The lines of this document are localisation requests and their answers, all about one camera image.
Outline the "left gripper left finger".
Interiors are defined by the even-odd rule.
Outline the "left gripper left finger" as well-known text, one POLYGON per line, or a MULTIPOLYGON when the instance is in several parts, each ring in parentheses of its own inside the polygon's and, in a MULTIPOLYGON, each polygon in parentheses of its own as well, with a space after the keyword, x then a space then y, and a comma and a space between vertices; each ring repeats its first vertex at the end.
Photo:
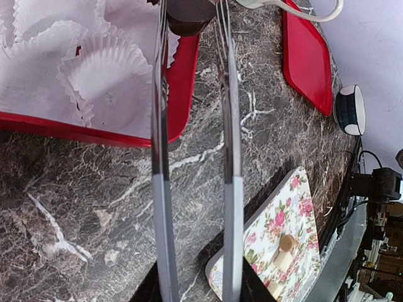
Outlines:
POLYGON ((157 262, 154 262, 129 302, 162 302, 157 262))

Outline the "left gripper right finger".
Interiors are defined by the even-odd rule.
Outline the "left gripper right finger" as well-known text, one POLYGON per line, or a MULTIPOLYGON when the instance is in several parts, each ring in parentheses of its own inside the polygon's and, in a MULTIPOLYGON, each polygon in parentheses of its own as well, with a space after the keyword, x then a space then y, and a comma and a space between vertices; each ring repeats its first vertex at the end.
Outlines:
POLYGON ((242 264, 241 302, 276 302, 245 257, 242 264))

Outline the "dark square chocolate bottom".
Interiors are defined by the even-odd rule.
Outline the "dark square chocolate bottom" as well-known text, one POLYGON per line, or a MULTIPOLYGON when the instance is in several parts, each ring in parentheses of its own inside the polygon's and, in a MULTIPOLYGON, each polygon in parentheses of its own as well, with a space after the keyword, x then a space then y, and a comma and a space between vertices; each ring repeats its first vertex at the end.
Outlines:
POLYGON ((196 36, 215 16, 215 5, 210 1, 167 0, 169 29, 176 35, 196 36))

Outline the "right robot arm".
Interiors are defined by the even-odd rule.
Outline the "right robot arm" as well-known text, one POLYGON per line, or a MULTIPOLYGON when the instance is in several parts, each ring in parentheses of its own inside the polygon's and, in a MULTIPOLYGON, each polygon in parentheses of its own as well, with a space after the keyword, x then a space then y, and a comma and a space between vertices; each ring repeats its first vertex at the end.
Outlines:
POLYGON ((397 202, 402 197, 400 193, 402 174, 384 167, 379 158, 371 151, 360 152, 358 162, 363 161, 365 154, 371 155, 378 163, 378 168, 371 173, 355 172, 351 176, 350 193, 357 198, 363 198, 356 205, 366 205, 368 215, 375 220, 378 214, 385 212, 389 203, 397 202))

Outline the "white chocolate bar middle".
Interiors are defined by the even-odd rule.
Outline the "white chocolate bar middle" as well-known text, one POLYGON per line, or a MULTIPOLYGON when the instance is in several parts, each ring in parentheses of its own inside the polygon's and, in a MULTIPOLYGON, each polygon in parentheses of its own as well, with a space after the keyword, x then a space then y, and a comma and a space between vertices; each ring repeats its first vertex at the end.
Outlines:
POLYGON ((265 286, 274 299, 278 299, 283 291, 283 286, 275 281, 267 281, 265 286))

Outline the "white chocolate cube upper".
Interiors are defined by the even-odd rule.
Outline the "white chocolate cube upper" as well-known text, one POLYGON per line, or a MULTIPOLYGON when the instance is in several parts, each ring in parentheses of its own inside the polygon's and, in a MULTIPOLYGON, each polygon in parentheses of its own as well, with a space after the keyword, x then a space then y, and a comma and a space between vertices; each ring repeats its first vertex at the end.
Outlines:
POLYGON ((292 254, 291 252, 279 252, 274 260, 274 265, 280 271, 286 273, 297 257, 297 254, 292 254))

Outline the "caramel chocolate upper right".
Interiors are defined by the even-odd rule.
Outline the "caramel chocolate upper right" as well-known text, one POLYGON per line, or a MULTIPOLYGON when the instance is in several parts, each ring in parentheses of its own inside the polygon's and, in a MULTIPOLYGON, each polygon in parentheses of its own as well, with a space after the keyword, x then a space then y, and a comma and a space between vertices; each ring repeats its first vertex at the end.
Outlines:
POLYGON ((279 249, 282 252, 291 252, 294 246, 295 246, 295 238, 292 235, 287 234, 281 237, 279 243, 279 249))

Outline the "red chocolate box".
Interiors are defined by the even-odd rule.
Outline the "red chocolate box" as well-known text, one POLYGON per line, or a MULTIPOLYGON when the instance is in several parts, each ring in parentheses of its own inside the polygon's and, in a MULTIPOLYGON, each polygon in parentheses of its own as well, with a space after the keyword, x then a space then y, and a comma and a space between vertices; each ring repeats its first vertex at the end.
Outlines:
POLYGON ((151 144, 158 1, 2 1, 1 128, 151 144))

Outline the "floral rectangular tray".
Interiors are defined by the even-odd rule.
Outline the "floral rectangular tray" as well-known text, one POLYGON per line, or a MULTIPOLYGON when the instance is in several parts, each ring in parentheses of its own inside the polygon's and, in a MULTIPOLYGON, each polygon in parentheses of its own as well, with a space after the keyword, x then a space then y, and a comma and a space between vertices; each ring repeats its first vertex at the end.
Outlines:
POLYGON ((307 171, 296 167, 244 219, 226 212, 224 247, 205 267, 220 301, 306 301, 321 272, 307 171))

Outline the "white and dark bowl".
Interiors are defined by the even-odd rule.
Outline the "white and dark bowl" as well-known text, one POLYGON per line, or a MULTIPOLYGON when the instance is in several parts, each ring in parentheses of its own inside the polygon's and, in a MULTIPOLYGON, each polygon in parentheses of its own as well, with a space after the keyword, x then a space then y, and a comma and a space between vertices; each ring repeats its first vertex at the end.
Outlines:
POLYGON ((363 93, 359 85, 343 87, 333 102, 333 117, 342 132, 351 136, 362 136, 366 127, 363 93))

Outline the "red box lid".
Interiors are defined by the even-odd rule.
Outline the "red box lid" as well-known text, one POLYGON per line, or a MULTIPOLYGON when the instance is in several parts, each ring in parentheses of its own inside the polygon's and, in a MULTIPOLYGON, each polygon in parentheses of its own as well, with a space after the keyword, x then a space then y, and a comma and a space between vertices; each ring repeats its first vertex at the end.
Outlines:
POLYGON ((283 12, 283 73, 294 90, 324 116, 332 113, 332 71, 327 43, 314 24, 283 12))

